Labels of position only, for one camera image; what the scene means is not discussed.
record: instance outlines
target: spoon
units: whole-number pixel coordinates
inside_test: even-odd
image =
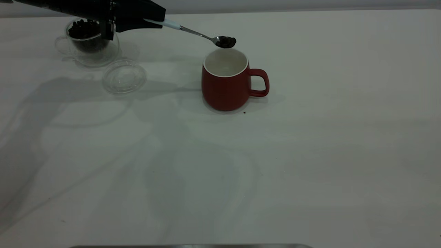
[[[177,24],[176,22],[168,20],[168,19],[165,19],[163,22],[157,22],[157,21],[153,21],[153,20],[150,20],[150,19],[144,19],[144,20],[148,21],[150,23],[155,23],[155,24],[166,26],[166,27],[173,28],[173,29],[176,29],[176,30],[182,30],[182,31],[190,33],[190,34],[195,34],[195,35],[198,35],[200,37],[204,37],[205,39],[210,40],[213,44],[215,44],[216,46],[218,46],[220,48],[232,48],[234,45],[236,45],[236,39],[235,38],[226,37],[226,36],[217,36],[217,37],[214,37],[214,38],[210,38],[210,37],[208,37],[208,36],[206,36],[204,34],[201,34],[199,32],[196,32],[194,30],[191,30],[189,28],[181,26],[181,25]]]

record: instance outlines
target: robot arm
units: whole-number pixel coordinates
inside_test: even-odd
[[[107,40],[113,40],[114,32],[120,33],[138,28],[162,28],[161,25],[146,22],[144,19],[162,22],[165,18],[165,9],[150,0],[15,1],[98,21],[101,35]],[[12,0],[0,0],[0,3],[12,3]]]

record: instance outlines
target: white wall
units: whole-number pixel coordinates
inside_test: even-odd
[[[153,0],[167,14],[282,11],[344,8],[435,8],[441,0]],[[0,4],[0,17],[59,16],[60,13],[14,3]]]

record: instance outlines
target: spoon handle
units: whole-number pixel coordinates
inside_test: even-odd
[[[199,32],[196,32],[196,31],[194,31],[194,30],[191,30],[191,29],[189,29],[189,28],[186,28],[186,27],[184,27],[184,26],[181,26],[181,30],[184,31],[184,32],[187,32],[187,33],[190,33],[190,34],[195,34],[195,35],[198,35],[198,36],[200,36],[200,37],[204,37],[205,39],[209,39],[209,40],[211,40],[210,37],[208,37],[208,36],[206,36],[206,35],[204,35],[204,34],[201,34],[201,33],[199,33]]]
[[[150,19],[144,19],[144,21],[148,21],[150,23],[155,23],[155,24],[158,24],[158,25],[161,25],[161,26],[166,26],[166,27],[173,28],[173,29],[176,29],[176,30],[182,30],[182,26],[181,25],[179,25],[176,22],[174,22],[172,20],[169,20],[169,19],[164,19],[163,22],[157,22],[157,21],[153,21],[153,20],[150,20]]]
[[[205,39],[209,39],[209,40],[211,40],[210,37],[208,37],[208,36],[206,36],[206,35],[204,35],[204,34],[201,34],[201,33],[199,33],[199,32],[196,32],[196,31],[194,31],[194,30],[191,30],[191,29],[189,29],[189,28],[186,28],[186,27],[184,27],[184,26],[181,26],[181,25],[177,24],[176,22],[171,21],[171,20],[169,20],[169,19],[164,19],[163,22],[157,22],[157,21],[153,21],[153,20],[150,20],[150,19],[144,19],[144,20],[145,20],[145,21],[148,21],[148,22],[150,22],[150,23],[155,23],[155,24],[162,25],[162,26],[166,26],[166,27],[173,28],[173,29],[176,29],[176,30],[182,30],[182,31],[184,31],[184,32],[187,32],[187,33],[190,33],[190,34],[195,34],[195,35],[198,35],[198,36],[200,36],[200,37],[204,37]]]

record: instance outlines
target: red mug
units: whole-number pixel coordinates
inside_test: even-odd
[[[265,90],[252,90],[251,76],[262,77]],[[235,49],[218,49],[204,59],[202,93],[214,109],[231,111],[243,106],[250,96],[268,95],[269,79],[264,70],[250,69],[245,54]]]

